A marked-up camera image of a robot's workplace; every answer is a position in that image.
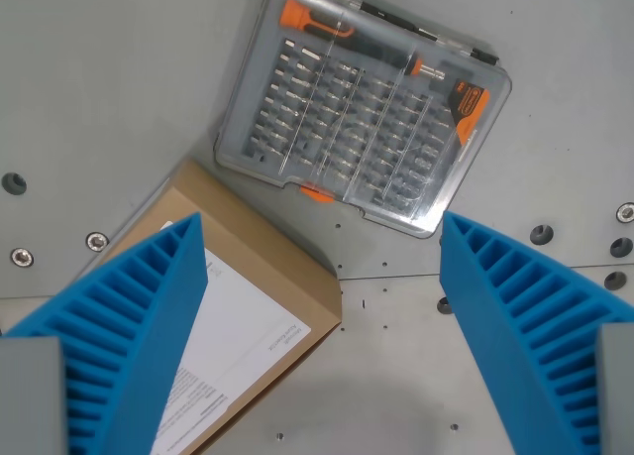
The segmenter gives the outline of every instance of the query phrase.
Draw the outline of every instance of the screw hole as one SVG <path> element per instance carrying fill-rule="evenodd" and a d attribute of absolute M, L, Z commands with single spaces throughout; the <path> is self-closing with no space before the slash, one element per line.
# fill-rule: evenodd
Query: screw hole
<path fill-rule="evenodd" d="M 534 245 L 546 245 L 555 235 L 550 225 L 538 225 L 531 231 L 530 239 Z"/>
<path fill-rule="evenodd" d="M 610 291 L 616 291 L 618 289 L 622 289 L 626 283 L 627 276 L 623 272 L 612 272 L 607 277 L 605 277 L 603 286 L 605 286 Z"/>
<path fill-rule="evenodd" d="M 452 306 L 449 304 L 449 301 L 445 296 L 438 300 L 438 303 L 436 304 L 436 309 L 438 309 L 441 314 L 452 314 L 454 312 Z"/>
<path fill-rule="evenodd" d="M 625 202 L 616 210 L 616 220 L 622 224 L 634 221 L 634 202 Z"/>
<path fill-rule="evenodd" d="M 2 176 L 2 187 L 11 195 L 22 195 L 27 191 L 27 182 L 16 172 L 7 172 Z"/>
<path fill-rule="evenodd" d="M 33 264 L 33 254 L 27 249 L 13 249 L 11 251 L 11 261 L 14 265 L 22 268 L 30 267 Z"/>
<path fill-rule="evenodd" d="M 634 248 L 632 241 L 627 237 L 622 237 L 612 242 L 612 245 L 610 245 L 610 255 L 617 259 L 622 259 L 630 255 L 632 248 Z"/>
<path fill-rule="evenodd" d="M 110 243 L 101 232 L 91 232 L 86 237 L 86 246 L 93 252 L 101 252 Z"/>

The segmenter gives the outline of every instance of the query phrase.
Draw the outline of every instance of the silver screw head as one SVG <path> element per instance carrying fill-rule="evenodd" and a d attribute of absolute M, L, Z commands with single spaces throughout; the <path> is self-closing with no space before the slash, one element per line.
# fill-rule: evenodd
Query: silver screw head
<path fill-rule="evenodd" d="M 623 224 L 634 221 L 634 202 L 621 205 L 616 211 L 616 219 Z"/>
<path fill-rule="evenodd" d="M 18 267 L 30 267 L 33 264 L 33 254 L 27 249 L 13 249 L 11 251 L 11 262 Z"/>
<path fill-rule="evenodd" d="M 86 237 L 86 246 L 93 252 L 101 252 L 110 243 L 101 232 L 92 232 Z"/>

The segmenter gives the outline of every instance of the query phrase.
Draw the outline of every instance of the orange screwdriver handle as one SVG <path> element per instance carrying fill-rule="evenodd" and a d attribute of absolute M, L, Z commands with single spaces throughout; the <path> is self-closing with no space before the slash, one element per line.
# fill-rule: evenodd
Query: orange screwdriver handle
<path fill-rule="evenodd" d="M 279 18 L 279 25 L 319 36 L 321 34 L 318 31 L 323 31 L 328 38 L 332 36 L 349 37 L 355 31 L 352 27 L 340 25 L 337 19 L 311 11 L 297 0 L 286 0 L 286 5 Z"/>
<path fill-rule="evenodd" d="M 397 68 L 405 68 L 406 75 L 418 74 L 423 63 L 417 54 L 410 56 L 382 44 L 340 22 L 337 17 L 313 11 L 297 0 L 286 0 L 279 25 L 311 34 L 324 41 L 334 40 L 336 45 L 349 51 L 376 58 Z"/>

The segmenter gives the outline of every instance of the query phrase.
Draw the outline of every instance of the cardboard box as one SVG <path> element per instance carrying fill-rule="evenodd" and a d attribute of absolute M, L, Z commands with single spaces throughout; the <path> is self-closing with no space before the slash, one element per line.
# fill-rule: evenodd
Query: cardboard box
<path fill-rule="evenodd" d="M 107 258 L 193 212 L 202 216 L 210 283 L 153 455 L 208 447 L 341 322 L 336 277 L 194 162 L 176 172 Z M 198 402 L 187 407 L 186 400 Z"/>

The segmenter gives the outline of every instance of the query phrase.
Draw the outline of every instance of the plastic case lid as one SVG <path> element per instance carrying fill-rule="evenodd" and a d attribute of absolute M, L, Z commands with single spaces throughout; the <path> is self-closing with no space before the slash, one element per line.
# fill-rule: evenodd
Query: plastic case lid
<path fill-rule="evenodd" d="M 264 0 L 217 161 L 417 237 L 510 92 L 499 67 L 334 0 Z"/>

